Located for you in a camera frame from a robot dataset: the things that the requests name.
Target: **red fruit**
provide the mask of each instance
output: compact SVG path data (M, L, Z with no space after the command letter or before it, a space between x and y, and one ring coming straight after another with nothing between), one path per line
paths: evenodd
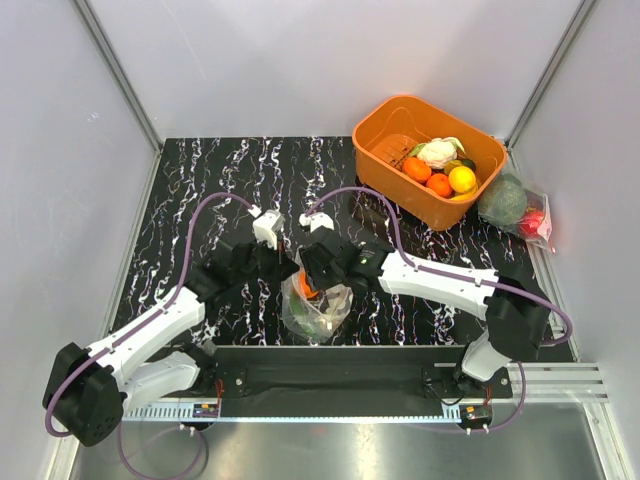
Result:
M524 237L537 237L538 227L544 221L544 212L540 210L534 210L529 213L525 213L524 217L518 222L520 225L520 233Z

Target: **white plastic bracket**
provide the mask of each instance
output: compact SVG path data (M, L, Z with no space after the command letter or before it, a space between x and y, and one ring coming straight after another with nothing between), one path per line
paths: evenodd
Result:
M333 219L323 212L312 213L311 215L302 214L298 219L301 227L309 227L313 232L316 228L326 227L333 230Z

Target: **plastic bag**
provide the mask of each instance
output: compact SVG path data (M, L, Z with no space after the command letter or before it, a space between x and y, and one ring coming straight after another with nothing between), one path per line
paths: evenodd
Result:
M478 213L491 225L555 253L549 197L513 173L501 174L487 187L478 201Z
M300 276L304 275L300 252L296 253L300 271L282 283L282 322L295 335L311 343L329 340L351 311L353 293L336 285L307 298Z

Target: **orange basket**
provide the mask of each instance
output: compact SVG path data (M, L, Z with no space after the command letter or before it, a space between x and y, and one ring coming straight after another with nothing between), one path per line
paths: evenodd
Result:
M457 137L466 151L458 158L468 157L476 164L480 188L466 202L442 198L402 173L402 164L413 147L445 137ZM376 108L354 129L353 143L360 181L432 230L455 225L507 162L507 151L495 138L410 95L391 97Z

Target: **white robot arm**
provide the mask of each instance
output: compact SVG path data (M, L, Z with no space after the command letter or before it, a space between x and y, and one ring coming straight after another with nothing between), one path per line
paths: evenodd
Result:
M105 350L109 353L100 355L69 385L53 410L58 421L85 446L106 438L127 412L164 395L180 390L195 394L209 391L214 386L215 362L195 346L153 363L144 362L180 333L202 322L207 307L215 305L232 287L257 278L281 282L295 273L298 266L279 249L277 232L283 224L279 212L266 211L253 223L255 242L231 247L219 241L216 251L191 271L169 307L165 308L167 299L173 297L177 287L117 332L85 349L71 343L60 350L45 391L44 407L80 365Z
M401 252L389 246L355 246L342 239L324 213L302 215L300 224L310 230L312 243L300 250L300 258L312 288L344 284L355 293L379 289L411 295L451 305L486 321L487 330L469 344L456 367L454 380L461 392L481 388L512 360L537 357L550 311L485 284L504 282L546 298L526 272L517 267L500 273L455 267L405 254L411 266Z

